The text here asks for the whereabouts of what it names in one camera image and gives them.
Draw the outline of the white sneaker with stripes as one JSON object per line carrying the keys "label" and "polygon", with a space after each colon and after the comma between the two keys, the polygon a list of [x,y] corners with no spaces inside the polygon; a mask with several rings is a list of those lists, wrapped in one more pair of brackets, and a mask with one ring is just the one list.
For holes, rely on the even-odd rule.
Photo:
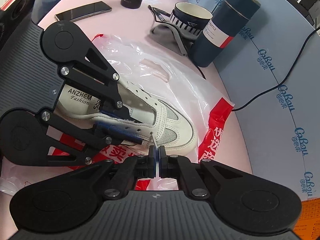
{"label": "white sneaker with stripes", "polygon": [[197,131],[193,124],[162,99],[140,89],[122,78],[118,91],[129,117],[113,117],[99,111],[100,99],[81,90],[65,85],[57,109],[61,115],[84,129],[102,125],[142,140],[141,143],[124,140],[123,145],[139,153],[146,153],[149,146],[164,146],[168,154],[187,155],[197,146]]}

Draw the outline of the white shoelace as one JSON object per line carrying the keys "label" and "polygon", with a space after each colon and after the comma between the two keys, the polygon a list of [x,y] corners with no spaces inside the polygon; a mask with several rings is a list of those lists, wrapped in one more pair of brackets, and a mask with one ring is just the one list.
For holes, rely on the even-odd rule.
{"label": "white shoelace", "polygon": [[153,132],[150,133],[150,138],[153,143],[153,163],[154,163],[154,178],[158,177],[159,174],[159,148],[155,139]]}

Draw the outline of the black smartphone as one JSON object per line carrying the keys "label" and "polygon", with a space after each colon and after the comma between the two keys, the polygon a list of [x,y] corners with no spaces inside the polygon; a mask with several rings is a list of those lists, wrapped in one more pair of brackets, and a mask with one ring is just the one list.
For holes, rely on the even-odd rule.
{"label": "black smartphone", "polygon": [[57,21],[70,21],[75,22],[83,20],[91,16],[103,14],[105,12],[111,12],[112,8],[103,1],[94,2],[86,5],[82,5],[77,8],[73,8],[67,11],[60,12],[55,15]]}

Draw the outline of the red white plastic bag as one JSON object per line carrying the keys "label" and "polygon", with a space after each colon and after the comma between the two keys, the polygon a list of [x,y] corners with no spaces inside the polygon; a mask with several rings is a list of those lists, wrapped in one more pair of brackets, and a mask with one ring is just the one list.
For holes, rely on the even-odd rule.
{"label": "red white plastic bag", "polygon": [[[193,70],[147,44],[106,34],[98,34],[92,41],[122,76],[181,111],[195,125],[196,148],[187,154],[192,162],[216,159],[233,103]],[[93,157],[92,163],[107,159],[122,163],[138,153],[126,146],[108,145]],[[28,185],[79,168],[19,166],[4,158],[1,192],[13,196]],[[177,183],[174,179],[159,177],[141,179],[136,190],[177,190]]]}

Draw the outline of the black pen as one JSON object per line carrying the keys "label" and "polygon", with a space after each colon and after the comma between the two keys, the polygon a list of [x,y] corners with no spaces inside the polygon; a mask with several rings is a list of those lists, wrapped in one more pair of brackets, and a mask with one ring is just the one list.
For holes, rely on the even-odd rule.
{"label": "black pen", "polygon": [[165,22],[166,19],[164,17],[170,18],[170,14],[162,9],[152,7],[151,5],[148,5],[149,10],[158,18],[161,22]]}

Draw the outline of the grey cloth pouch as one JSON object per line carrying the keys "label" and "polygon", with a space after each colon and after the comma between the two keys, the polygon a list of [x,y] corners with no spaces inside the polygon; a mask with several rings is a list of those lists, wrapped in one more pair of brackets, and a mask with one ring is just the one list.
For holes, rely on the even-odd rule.
{"label": "grey cloth pouch", "polygon": [[159,23],[150,29],[149,37],[181,56],[188,56],[197,36],[170,23]]}

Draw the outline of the orange cardboard box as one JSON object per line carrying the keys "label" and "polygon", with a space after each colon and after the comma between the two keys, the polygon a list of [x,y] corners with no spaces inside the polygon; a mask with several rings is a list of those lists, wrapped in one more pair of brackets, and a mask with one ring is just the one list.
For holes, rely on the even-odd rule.
{"label": "orange cardboard box", "polygon": [[320,199],[302,202],[302,213],[294,228],[301,239],[315,240],[320,235]]}

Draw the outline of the black white ceramic mug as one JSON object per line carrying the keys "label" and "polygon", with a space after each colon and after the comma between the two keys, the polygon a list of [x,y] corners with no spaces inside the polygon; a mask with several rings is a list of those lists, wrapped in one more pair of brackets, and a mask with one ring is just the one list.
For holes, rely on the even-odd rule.
{"label": "black white ceramic mug", "polygon": [[212,13],[199,5],[178,2],[172,10],[169,22],[181,30],[199,36],[211,18]]}

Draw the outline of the light blue cardboard box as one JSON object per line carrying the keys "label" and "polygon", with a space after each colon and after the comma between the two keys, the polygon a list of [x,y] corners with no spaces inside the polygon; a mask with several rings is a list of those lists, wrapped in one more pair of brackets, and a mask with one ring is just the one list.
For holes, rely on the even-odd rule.
{"label": "light blue cardboard box", "polygon": [[261,7],[213,60],[252,172],[319,197],[319,34],[287,0]]}

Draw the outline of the dark blue thermos bottle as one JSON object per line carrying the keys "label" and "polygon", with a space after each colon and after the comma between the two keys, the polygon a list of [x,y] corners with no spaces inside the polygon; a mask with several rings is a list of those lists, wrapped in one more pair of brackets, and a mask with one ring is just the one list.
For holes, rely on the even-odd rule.
{"label": "dark blue thermos bottle", "polygon": [[257,0],[224,0],[191,46],[189,59],[208,67],[260,7]]}

